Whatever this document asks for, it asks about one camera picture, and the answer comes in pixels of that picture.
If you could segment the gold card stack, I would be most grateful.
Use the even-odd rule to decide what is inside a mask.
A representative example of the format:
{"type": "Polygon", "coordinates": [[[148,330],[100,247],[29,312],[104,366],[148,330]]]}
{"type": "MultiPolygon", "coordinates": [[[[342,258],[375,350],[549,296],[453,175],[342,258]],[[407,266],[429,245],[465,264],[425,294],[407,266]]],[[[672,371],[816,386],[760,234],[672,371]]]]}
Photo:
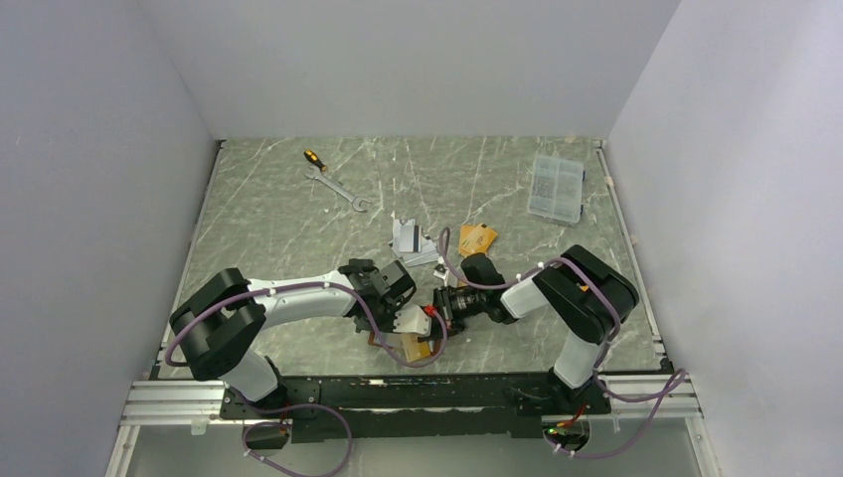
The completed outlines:
{"type": "Polygon", "coordinates": [[[458,252],[465,257],[486,253],[497,236],[497,232],[486,224],[463,225],[459,231],[458,252]]]}

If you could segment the brown leather card holder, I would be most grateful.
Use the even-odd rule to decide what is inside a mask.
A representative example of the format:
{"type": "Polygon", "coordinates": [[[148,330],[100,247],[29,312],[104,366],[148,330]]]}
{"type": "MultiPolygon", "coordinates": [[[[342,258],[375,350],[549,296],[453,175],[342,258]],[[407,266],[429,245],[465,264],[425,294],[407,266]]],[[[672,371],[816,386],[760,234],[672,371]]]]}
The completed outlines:
{"type": "Polygon", "coordinates": [[[404,360],[410,363],[431,359],[438,351],[438,343],[431,345],[416,334],[384,333],[383,337],[392,351],[403,354],[404,360]]]}

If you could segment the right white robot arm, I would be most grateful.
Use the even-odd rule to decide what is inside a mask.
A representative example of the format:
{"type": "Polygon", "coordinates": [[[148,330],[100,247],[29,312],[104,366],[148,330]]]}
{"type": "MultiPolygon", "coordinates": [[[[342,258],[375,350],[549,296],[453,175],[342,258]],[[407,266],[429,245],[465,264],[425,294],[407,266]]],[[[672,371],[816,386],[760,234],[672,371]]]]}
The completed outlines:
{"type": "Polygon", "coordinates": [[[511,324],[542,309],[562,320],[568,337],[547,388],[550,404],[560,412],[585,401],[609,343],[640,302],[630,280],[578,244],[510,282],[483,253],[465,258],[459,267],[446,257],[441,261],[480,295],[484,312],[499,323],[511,324]]]}

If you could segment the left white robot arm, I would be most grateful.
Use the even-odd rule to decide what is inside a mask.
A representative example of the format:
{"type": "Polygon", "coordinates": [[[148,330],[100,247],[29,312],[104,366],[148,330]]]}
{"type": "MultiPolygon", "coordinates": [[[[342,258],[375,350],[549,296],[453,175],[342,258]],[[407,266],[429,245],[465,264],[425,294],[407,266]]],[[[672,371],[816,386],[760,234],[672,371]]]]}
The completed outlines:
{"type": "Polygon", "coordinates": [[[236,267],[213,275],[169,317],[175,341],[165,353],[171,367],[175,352],[181,366],[199,381],[219,380],[234,388],[262,417],[284,407],[286,389],[268,357],[252,344],[269,328],[309,318],[345,317],[357,331],[386,332],[398,311],[417,290],[397,260],[378,267],[353,258],[327,273],[286,280],[247,279],[236,267]]]}

